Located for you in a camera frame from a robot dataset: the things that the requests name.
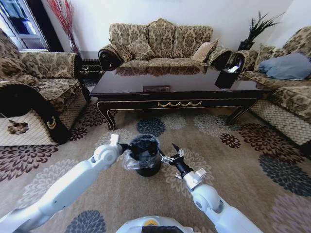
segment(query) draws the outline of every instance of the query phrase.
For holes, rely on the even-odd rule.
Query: potted plant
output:
[[[265,14],[264,16],[261,16],[261,12],[258,12],[258,21],[255,18],[252,18],[252,21],[249,25],[249,35],[248,38],[244,41],[241,41],[239,49],[238,50],[250,50],[250,48],[253,46],[254,42],[253,40],[259,36],[260,33],[262,33],[266,28],[269,28],[273,25],[278,24],[279,22],[275,23],[274,20],[276,20],[278,17],[283,15],[284,13],[272,17],[271,19],[264,20],[265,17],[268,14]]]

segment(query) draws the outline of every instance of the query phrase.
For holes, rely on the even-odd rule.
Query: black tissue box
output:
[[[231,88],[234,81],[237,80],[239,73],[234,71],[233,73],[228,72],[227,69],[222,69],[218,78],[215,82],[215,85],[221,89]]]

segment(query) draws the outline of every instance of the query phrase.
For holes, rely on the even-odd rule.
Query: window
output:
[[[0,28],[20,50],[49,47],[25,0],[0,0]]]

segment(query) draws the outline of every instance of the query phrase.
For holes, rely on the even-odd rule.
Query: sofa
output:
[[[204,62],[190,59],[197,49],[211,40],[210,26],[176,26],[162,18],[149,25],[114,23],[110,25],[110,41],[123,47],[140,36],[145,36],[154,57],[150,60],[132,59],[124,62],[120,52],[108,44],[99,51],[103,70],[116,67],[202,67],[215,66],[222,69],[230,58],[231,51],[217,46]]]
[[[311,59],[311,26],[297,31],[282,48],[260,46],[259,51],[241,50],[232,55],[231,66],[240,65],[241,76],[275,89],[251,109],[284,135],[311,150],[311,75],[305,80],[277,80],[258,71],[259,63],[290,53],[302,53]]]
[[[0,31],[0,146],[63,144],[89,92],[76,53],[19,52]]]

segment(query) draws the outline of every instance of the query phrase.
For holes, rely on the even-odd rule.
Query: carpet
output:
[[[230,108],[118,111],[117,128],[107,130],[94,100],[63,145],[0,148],[0,216],[37,201],[79,161],[93,155],[117,133],[128,143],[138,133],[158,137],[162,151],[185,152],[204,182],[216,188],[265,233],[311,232],[311,161],[295,145],[250,113],[232,126]],[[122,167],[122,156],[76,202],[55,214],[35,233],[113,233],[141,216],[167,216],[202,233],[213,224],[194,205],[175,167],[162,164],[152,177]]]

